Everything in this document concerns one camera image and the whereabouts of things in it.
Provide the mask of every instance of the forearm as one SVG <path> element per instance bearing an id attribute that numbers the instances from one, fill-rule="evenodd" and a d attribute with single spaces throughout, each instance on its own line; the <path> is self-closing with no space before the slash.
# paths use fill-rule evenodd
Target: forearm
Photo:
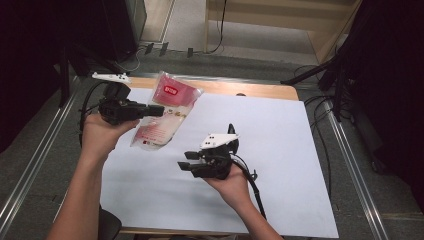
<path id="1" fill-rule="evenodd" d="M 252 239 L 282 239 L 251 202 L 244 203 L 243 206 L 238 206 L 234 210 L 243 220 Z"/>
<path id="2" fill-rule="evenodd" d="M 48 240 L 97 239 L 103 166 L 88 165 L 80 159 Z"/>

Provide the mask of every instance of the hand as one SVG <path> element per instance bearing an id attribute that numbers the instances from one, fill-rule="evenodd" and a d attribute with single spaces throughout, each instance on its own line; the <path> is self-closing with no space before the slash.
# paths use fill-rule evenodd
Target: hand
<path id="1" fill-rule="evenodd" d="M 135 128 L 140 120 L 123 122 L 113 126 L 105 122 L 100 114 L 88 115 L 84 122 L 81 159 L 104 163 L 109 153 L 128 130 Z"/>
<path id="2" fill-rule="evenodd" d="M 204 180 L 215 188 L 221 194 L 222 199 L 234 210 L 237 211 L 245 204 L 252 204 L 247 179 L 243 171 L 236 165 L 232 164 L 230 174 L 225 180 L 216 178 L 205 178 Z"/>

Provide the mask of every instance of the white sheet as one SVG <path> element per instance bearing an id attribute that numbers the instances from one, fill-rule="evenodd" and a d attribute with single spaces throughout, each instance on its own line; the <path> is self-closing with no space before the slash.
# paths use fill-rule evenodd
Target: white sheet
<path id="1" fill-rule="evenodd" d="M 147 102 L 151 90 L 129 98 Z M 268 221 L 281 235 L 337 238 L 337 228 L 303 102 L 203 94 L 172 141 L 156 152 L 121 137 L 103 175 L 101 204 L 124 227 L 247 233 L 243 222 L 202 179 L 181 171 L 185 151 L 208 133 L 240 135 L 238 155 L 256 169 Z"/>

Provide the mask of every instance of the black chair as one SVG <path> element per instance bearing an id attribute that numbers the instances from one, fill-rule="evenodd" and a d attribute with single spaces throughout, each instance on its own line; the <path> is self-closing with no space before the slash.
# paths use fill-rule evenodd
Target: black chair
<path id="1" fill-rule="evenodd" d="M 112 213 L 99 209 L 99 240 L 113 240 L 121 230 L 122 222 Z"/>

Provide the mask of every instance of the red snack bag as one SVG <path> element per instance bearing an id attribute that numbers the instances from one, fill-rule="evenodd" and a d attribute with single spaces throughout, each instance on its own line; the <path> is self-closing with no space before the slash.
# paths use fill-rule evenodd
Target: red snack bag
<path id="1" fill-rule="evenodd" d="M 158 150 L 165 146 L 202 94 L 202 89 L 192 87 L 168 73 L 160 72 L 149 104 L 164 106 L 164 115 L 143 118 L 131 146 L 146 150 Z"/>

